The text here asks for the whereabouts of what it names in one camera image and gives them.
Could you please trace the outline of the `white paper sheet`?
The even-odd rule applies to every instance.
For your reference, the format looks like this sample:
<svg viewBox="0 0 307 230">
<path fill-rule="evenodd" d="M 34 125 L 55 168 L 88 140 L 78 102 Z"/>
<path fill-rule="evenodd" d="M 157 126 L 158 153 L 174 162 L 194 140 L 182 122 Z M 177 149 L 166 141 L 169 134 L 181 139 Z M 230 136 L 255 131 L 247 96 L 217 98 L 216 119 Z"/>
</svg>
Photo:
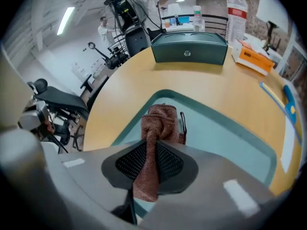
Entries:
<svg viewBox="0 0 307 230">
<path fill-rule="evenodd" d="M 280 157 L 281 165 L 285 173 L 288 172 L 292 160 L 294 143 L 295 143 L 295 128 L 293 127 L 291 121 L 288 118 L 286 118 L 283 150 Z"/>
</svg>

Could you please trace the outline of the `dark green box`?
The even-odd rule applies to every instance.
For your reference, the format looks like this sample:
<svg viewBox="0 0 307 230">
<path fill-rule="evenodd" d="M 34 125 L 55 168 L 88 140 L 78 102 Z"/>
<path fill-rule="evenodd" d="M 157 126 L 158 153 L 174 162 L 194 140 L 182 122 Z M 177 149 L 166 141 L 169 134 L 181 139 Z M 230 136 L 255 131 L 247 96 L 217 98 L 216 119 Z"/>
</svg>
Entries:
<svg viewBox="0 0 307 230">
<path fill-rule="evenodd" d="M 195 62 L 223 65 L 228 41 L 218 33 L 181 31 L 160 34 L 151 42 L 157 63 Z"/>
</svg>

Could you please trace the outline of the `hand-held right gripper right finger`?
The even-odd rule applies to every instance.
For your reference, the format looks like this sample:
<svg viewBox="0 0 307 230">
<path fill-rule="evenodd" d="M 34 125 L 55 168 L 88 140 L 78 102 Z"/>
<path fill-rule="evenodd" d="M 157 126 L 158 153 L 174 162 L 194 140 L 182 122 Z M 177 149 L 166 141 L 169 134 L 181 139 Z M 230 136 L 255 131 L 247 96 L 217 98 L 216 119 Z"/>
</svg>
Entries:
<svg viewBox="0 0 307 230">
<path fill-rule="evenodd" d="M 258 179 L 214 153 L 174 142 L 199 168 L 182 193 L 162 195 L 146 214 L 147 230 L 257 230 L 272 213 L 274 195 Z"/>
</svg>

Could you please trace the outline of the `blue storage boxes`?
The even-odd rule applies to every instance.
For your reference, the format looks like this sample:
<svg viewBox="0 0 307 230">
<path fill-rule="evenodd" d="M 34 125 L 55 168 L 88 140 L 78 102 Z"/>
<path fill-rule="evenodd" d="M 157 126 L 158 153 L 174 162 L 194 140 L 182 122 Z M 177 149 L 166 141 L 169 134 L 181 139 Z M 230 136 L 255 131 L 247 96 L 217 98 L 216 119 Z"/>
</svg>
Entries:
<svg viewBox="0 0 307 230">
<path fill-rule="evenodd" d="M 181 16 L 181 17 L 173 17 L 169 19 L 170 25 L 171 26 L 177 26 L 177 22 L 179 22 L 178 25 L 184 25 L 184 24 L 189 24 L 190 19 L 189 16 Z"/>
</svg>

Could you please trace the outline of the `black backpack rig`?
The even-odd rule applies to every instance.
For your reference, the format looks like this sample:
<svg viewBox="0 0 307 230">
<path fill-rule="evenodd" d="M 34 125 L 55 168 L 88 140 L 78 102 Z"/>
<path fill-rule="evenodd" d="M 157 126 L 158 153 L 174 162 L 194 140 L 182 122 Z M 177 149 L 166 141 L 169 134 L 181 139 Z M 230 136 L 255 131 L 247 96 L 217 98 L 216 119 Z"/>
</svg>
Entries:
<svg viewBox="0 0 307 230">
<path fill-rule="evenodd" d="M 105 0 L 114 14 L 116 24 L 122 33 L 133 26 L 141 25 L 147 18 L 147 8 L 143 0 Z"/>
</svg>

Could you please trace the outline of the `dark grey moulded chair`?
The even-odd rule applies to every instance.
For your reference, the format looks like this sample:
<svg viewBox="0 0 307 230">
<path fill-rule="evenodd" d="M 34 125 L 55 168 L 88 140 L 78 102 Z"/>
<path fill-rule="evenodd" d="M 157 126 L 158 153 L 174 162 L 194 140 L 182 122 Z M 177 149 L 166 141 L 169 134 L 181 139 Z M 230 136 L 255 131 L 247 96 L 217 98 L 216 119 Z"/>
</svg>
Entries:
<svg viewBox="0 0 307 230">
<path fill-rule="evenodd" d="M 130 28 L 125 32 L 125 43 L 129 55 L 132 57 L 151 44 L 149 35 L 142 27 Z"/>
</svg>

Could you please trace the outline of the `green plastic tray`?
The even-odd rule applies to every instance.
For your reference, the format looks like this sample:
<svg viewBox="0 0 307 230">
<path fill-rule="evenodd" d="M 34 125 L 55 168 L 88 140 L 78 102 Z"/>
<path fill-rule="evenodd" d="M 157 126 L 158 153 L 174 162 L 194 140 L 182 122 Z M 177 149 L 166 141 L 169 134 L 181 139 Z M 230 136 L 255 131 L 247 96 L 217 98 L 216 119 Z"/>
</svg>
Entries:
<svg viewBox="0 0 307 230">
<path fill-rule="evenodd" d="M 191 98 L 171 90 L 155 93 L 115 139 L 121 145 L 141 137 L 141 119 L 153 104 L 173 105 L 183 112 L 187 125 L 186 145 L 220 155 L 270 186 L 277 166 L 275 151 L 256 135 Z"/>
</svg>

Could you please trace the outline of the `small clear bottle green cap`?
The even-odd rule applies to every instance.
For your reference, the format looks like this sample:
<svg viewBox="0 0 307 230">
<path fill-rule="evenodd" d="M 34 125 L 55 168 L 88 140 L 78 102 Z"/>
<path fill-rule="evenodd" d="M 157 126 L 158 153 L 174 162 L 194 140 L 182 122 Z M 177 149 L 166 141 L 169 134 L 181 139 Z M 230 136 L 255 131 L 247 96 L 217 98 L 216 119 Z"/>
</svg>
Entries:
<svg viewBox="0 0 307 230">
<path fill-rule="evenodd" d="M 200 32 L 202 30 L 202 13 L 201 6 L 193 6 L 193 26 L 194 31 Z"/>
</svg>

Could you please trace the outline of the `blue scraper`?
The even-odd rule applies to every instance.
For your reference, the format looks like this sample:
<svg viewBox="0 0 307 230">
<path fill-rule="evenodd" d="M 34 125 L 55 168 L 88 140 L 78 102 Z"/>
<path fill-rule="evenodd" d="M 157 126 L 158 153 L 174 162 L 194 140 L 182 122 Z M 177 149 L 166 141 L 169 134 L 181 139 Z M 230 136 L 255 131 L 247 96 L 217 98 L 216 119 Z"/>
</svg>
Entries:
<svg viewBox="0 0 307 230">
<path fill-rule="evenodd" d="M 285 105 L 286 114 L 288 118 L 290 119 L 290 121 L 295 125 L 296 124 L 296 107 L 295 107 L 294 96 L 288 85 L 284 85 L 283 92 L 288 100 L 287 104 Z"/>
</svg>

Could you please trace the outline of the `orange and white box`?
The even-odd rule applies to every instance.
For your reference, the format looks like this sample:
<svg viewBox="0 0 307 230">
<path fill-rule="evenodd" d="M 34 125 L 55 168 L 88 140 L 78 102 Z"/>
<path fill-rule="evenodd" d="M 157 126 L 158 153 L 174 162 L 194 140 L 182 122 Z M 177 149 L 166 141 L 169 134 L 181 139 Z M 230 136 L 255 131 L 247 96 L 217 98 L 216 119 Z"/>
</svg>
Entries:
<svg viewBox="0 0 307 230">
<path fill-rule="evenodd" d="M 233 42 L 232 57 L 235 63 L 248 67 L 267 76 L 274 66 L 274 62 L 261 47 L 246 40 Z"/>
</svg>

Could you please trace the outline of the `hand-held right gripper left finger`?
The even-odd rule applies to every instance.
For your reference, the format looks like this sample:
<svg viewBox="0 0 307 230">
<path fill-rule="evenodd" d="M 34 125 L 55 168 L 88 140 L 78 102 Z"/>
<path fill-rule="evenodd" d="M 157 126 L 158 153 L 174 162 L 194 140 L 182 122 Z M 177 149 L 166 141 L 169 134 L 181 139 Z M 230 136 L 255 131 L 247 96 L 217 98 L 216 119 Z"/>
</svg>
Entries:
<svg viewBox="0 0 307 230">
<path fill-rule="evenodd" d="M 119 146 L 60 155 L 68 174 L 79 188 L 107 212 L 134 225 L 142 222 L 132 196 L 133 179 L 117 166 L 117 160 L 142 145 L 140 140 Z"/>
</svg>

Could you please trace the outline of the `black headrest office chair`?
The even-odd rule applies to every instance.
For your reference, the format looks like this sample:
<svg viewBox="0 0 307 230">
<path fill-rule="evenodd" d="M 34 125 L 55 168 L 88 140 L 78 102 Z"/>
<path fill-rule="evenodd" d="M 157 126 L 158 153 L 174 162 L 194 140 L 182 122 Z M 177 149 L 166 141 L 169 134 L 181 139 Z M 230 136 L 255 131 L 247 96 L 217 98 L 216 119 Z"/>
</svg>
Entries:
<svg viewBox="0 0 307 230">
<path fill-rule="evenodd" d="M 113 51 L 112 56 L 108 57 L 104 53 L 102 53 L 100 50 L 98 50 L 95 46 L 95 43 L 93 42 L 89 42 L 88 47 L 98 52 L 102 56 L 102 59 L 105 61 L 106 67 L 111 70 L 121 66 L 123 63 L 125 63 L 129 59 L 129 55 L 121 52 L 120 50 Z"/>
</svg>

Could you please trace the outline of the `ceiling tube light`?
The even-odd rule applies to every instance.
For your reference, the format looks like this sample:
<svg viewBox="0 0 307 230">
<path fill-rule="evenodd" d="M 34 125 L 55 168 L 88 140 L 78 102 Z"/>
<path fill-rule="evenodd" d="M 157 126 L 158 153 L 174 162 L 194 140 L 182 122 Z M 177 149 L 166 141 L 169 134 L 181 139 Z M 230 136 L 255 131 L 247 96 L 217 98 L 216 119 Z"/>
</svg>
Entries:
<svg viewBox="0 0 307 230">
<path fill-rule="evenodd" d="M 62 17 L 62 20 L 60 22 L 58 31 L 57 31 L 57 35 L 61 35 L 65 29 L 65 26 L 71 16 L 71 14 L 74 12 L 75 7 L 68 7 Z"/>
</svg>

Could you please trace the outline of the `brown cleaning cloth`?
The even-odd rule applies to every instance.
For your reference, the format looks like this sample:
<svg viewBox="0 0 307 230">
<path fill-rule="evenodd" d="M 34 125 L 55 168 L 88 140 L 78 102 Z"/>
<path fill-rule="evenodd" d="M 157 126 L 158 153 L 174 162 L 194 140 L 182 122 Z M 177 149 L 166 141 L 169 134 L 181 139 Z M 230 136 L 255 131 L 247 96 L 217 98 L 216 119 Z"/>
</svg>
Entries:
<svg viewBox="0 0 307 230">
<path fill-rule="evenodd" d="M 156 141 L 167 140 L 186 144 L 187 127 L 183 112 L 180 112 L 183 132 L 179 131 L 177 109 L 172 105 L 154 104 L 142 116 L 141 139 L 146 140 L 146 159 L 138 176 L 133 182 L 133 196 L 146 202 L 158 198 L 159 177 L 155 160 Z"/>
</svg>

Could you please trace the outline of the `white desk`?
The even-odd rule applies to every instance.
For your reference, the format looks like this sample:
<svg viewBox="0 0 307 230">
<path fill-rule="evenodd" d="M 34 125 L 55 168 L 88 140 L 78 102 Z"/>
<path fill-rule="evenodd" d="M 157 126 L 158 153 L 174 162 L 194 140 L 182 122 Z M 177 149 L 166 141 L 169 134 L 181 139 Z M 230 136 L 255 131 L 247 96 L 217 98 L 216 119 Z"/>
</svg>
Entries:
<svg viewBox="0 0 307 230">
<path fill-rule="evenodd" d="M 194 31 L 194 26 L 190 23 L 184 23 L 177 26 L 169 26 L 166 28 L 167 32 L 181 32 L 181 31 Z"/>
</svg>

